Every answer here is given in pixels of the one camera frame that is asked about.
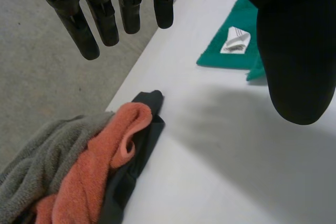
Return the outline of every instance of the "clothing tag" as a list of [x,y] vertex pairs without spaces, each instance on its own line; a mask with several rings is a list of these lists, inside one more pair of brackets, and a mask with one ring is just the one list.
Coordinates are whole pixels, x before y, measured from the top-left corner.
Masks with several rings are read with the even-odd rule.
[[251,40],[251,34],[234,26],[229,28],[221,54],[244,54]]

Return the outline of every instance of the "white tabletop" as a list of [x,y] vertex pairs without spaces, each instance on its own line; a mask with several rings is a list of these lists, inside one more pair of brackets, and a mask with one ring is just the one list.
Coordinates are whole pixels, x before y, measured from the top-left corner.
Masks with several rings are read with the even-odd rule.
[[108,110],[161,90],[166,122],[124,224],[336,223],[336,103],[314,125],[282,119],[246,71],[196,60],[235,0],[177,0]]

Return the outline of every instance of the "gray towel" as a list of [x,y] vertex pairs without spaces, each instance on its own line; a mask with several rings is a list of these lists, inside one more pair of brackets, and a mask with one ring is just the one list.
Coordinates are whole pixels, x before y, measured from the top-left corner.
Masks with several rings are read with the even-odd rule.
[[56,193],[88,141],[113,113],[44,125],[0,174],[0,223],[12,223],[42,196]]

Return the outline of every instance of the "towel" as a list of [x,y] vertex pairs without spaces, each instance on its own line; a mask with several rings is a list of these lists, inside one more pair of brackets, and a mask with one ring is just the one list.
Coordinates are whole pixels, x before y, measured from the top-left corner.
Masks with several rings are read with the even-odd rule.
[[0,174],[0,223],[12,223],[43,196],[54,194],[88,141],[113,113],[44,125]]
[[135,154],[132,160],[109,176],[100,210],[98,224],[121,224],[124,209],[129,201],[137,178],[143,171],[165,126],[158,115],[163,104],[163,95],[159,90],[151,93],[141,92],[132,102],[148,105],[152,112],[152,122],[133,137]]
[[[250,69],[246,80],[254,80],[265,75],[264,65],[257,47],[258,9],[249,0],[237,0],[229,16],[221,26],[197,64],[204,67]],[[230,27],[250,33],[251,40],[244,54],[222,54],[220,51],[228,36]]]
[[36,223],[97,223],[108,172],[133,157],[132,136],[151,121],[151,109],[147,105],[123,105],[106,128],[89,141],[88,148],[64,178],[58,194],[38,202]]

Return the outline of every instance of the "black fabric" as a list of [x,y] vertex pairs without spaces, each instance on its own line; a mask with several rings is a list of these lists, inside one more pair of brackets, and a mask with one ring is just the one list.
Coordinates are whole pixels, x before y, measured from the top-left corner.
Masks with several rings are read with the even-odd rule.
[[250,0],[258,7],[257,41],[279,114],[311,124],[336,86],[336,0]]
[[156,142],[164,128],[164,121],[158,116],[163,103],[160,91],[141,92],[133,102],[141,102],[151,108],[151,124],[133,137],[135,155],[131,161],[120,167],[108,178],[98,224],[120,224],[123,211],[135,188],[136,179],[143,171]]

